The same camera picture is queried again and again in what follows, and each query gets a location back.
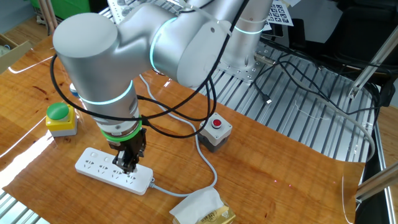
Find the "wall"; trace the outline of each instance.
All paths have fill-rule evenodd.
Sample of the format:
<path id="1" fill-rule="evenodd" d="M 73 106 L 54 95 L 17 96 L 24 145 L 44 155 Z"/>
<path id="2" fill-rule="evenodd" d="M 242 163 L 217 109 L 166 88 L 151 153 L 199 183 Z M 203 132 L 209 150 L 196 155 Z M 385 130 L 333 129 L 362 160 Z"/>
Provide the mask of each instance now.
<path id="1" fill-rule="evenodd" d="M 5 33 L 35 15 L 30 1 L 0 0 L 0 33 Z"/>

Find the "emergency stop button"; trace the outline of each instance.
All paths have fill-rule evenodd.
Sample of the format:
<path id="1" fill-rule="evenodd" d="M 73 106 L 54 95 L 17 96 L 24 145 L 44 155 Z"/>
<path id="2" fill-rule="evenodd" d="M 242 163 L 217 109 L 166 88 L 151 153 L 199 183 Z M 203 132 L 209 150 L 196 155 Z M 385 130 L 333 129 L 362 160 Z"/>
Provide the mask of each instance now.
<path id="1" fill-rule="evenodd" d="M 211 125 L 213 128 L 219 129 L 221 127 L 221 121 L 219 119 L 214 119 Z"/>

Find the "green push button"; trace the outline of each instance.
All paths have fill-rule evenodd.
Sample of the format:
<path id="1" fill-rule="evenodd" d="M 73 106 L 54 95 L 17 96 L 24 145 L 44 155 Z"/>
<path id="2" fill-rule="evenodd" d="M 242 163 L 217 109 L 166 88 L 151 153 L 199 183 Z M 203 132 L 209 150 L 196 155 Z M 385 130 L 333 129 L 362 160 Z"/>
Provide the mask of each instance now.
<path id="1" fill-rule="evenodd" d="M 59 120 L 68 116 L 69 107 L 65 103 L 54 103 L 47 108 L 47 116 L 50 119 Z"/>

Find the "wooden tabletop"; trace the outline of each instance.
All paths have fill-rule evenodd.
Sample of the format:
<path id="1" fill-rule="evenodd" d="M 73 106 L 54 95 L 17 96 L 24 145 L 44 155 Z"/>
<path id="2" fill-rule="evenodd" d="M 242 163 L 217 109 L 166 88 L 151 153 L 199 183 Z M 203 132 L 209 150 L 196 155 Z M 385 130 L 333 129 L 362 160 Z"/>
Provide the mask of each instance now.
<path id="1" fill-rule="evenodd" d="M 393 106 L 381 108 L 378 123 L 384 159 L 389 167 L 398 161 L 398 109 Z M 394 212 L 398 217 L 398 184 L 390 186 L 390 190 Z"/>
<path id="2" fill-rule="evenodd" d="M 51 137 L 43 118 L 49 105 L 61 101 L 49 76 L 53 54 L 49 37 L 0 75 L 0 186 L 50 223 L 171 223 L 169 211 L 181 198 L 156 189 L 134 195 L 75 170 L 87 147 L 116 154 L 91 117 L 78 114 L 76 136 Z M 73 98 L 59 60 L 55 74 Z M 144 78 L 154 96 L 170 106 L 192 92 L 153 72 Z M 148 96 L 140 79 L 134 86 L 137 94 Z M 160 112 L 147 102 L 140 102 L 139 109 Z M 180 111 L 202 117 L 206 98 L 198 95 Z M 216 153 L 201 148 L 217 170 L 215 188 L 236 213 L 236 223 L 354 222 L 354 195 L 364 164 L 330 159 L 223 105 L 216 112 L 233 125 L 231 137 Z M 170 133 L 192 132 L 169 116 L 153 123 Z M 213 181 L 193 138 L 172 139 L 149 129 L 140 164 L 154 170 L 157 185 L 176 193 Z"/>

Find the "power outlet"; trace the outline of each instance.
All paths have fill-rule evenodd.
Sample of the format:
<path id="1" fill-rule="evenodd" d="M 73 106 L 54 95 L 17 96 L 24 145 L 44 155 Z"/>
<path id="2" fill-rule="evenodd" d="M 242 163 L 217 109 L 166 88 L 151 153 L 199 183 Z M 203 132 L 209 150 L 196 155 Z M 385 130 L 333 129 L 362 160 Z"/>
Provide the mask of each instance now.
<path id="1" fill-rule="evenodd" d="M 123 174 L 120 168 L 112 164 L 113 158 L 113 155 L 88 147 L 80 156 L 75 168 L 81 174 L 144 195 L 154 175 L 152 169 L 137 164 L 137 172 Z"/>

